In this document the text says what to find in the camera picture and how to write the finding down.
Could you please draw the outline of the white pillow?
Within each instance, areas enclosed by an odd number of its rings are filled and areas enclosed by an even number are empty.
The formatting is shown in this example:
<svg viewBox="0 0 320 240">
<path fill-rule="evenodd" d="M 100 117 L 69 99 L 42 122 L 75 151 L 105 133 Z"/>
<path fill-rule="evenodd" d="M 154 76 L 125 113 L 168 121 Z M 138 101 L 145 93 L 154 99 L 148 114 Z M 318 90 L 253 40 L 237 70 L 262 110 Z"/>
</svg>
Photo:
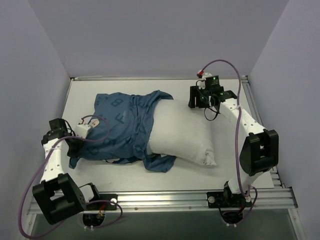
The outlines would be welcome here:
<svg viewBox="0 0 320 240">
<path fill-rule="evenodd" d="M 201 166 L 217 166 L 210 124 L 179 100 L 162 99 L 156 104 L 147 150 Z"/>
</svg>

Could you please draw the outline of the blue cartoon print pillowcase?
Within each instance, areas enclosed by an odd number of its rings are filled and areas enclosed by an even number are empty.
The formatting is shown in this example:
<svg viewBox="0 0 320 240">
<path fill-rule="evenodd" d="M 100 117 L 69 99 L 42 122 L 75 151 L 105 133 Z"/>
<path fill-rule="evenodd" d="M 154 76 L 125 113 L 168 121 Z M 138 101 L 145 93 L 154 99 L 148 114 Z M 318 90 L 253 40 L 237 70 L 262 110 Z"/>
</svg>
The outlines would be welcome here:
<svg viewBox="0 0 320 240">
<path fill-rule="evenodd" d="M 69 160 L 69 167 L 75 169 L 80 159 L 119 165 L 142 161 L 148 171 L 168 172 L 176 157 L 155 154 L 148 143 L 158 102 L 172 99 L 160 90 L 146 95 L 97 94 L 94 114 L 88 121 L 92 130 L 77 156 Z"/>
</svg>

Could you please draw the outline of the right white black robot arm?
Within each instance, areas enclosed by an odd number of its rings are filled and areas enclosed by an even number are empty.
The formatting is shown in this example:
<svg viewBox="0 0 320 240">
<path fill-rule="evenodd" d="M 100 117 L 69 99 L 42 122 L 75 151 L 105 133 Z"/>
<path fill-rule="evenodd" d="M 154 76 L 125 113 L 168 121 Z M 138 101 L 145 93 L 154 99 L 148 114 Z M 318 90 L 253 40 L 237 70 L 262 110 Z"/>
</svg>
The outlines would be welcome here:
<svg viewBox="0 0 320 240">
<path fill-rule="evenodd" d="M 211 109 L 234 127 L 235 177 L 226 182 L 223 203 L 234 206 L 249 195 L 255 180 L 279 163 L 279 135 L 259 124 L 240 104 L 240 94 L 225 90 L 219 77 L 201 72 L 190 87 L 189 108 Z"/>
</svg>

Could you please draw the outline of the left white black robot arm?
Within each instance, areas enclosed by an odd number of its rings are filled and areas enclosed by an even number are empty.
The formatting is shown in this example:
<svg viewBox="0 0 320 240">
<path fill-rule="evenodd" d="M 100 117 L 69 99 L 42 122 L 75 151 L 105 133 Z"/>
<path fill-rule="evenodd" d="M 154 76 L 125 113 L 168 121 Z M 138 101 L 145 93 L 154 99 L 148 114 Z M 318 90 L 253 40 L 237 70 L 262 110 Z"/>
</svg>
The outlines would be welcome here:
<svg viewBox="0 0 320 240">
<path fill-rule="evenodd" d="M 73 130 L 62 118 L 51 120 L 49 126 L 50 131 L 41 140 L 46 163 L 32 194 L 47 222 L 55 225 L 87 208 L 97 209 L 101 197 L 93 183 L 78 186 L 63 169 L 63 164 L 79 153 L 92 126 L 81 123 Z"/>
</svg>

